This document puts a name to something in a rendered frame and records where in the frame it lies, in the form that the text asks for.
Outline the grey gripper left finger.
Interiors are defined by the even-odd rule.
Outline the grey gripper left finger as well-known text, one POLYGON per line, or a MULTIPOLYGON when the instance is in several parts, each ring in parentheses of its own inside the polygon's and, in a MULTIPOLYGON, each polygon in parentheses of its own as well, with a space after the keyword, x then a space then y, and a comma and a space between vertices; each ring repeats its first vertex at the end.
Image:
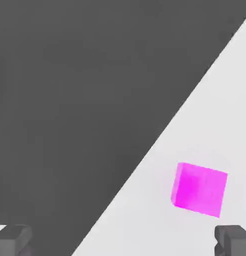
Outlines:
POLYGON ((0 256, 33 256, 32 228, 25 224, 7 225, 0 230, 0 256))

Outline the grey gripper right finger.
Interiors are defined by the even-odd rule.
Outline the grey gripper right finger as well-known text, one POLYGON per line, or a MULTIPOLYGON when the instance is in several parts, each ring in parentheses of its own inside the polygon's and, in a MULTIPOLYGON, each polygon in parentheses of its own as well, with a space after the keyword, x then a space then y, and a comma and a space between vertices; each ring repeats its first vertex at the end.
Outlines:
POLYGON ((214 256, 246 256, 246 230, 240 225, 217 225, 214 256))

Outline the small magenta cube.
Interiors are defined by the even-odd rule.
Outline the small magenta cube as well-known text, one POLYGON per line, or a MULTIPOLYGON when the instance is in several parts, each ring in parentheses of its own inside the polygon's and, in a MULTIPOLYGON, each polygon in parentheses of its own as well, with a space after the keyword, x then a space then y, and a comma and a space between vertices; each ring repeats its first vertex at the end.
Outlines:
POLYGON ((226 172, 180 162, 170 200, 175 207, 219 218, 227 178, 226 172))

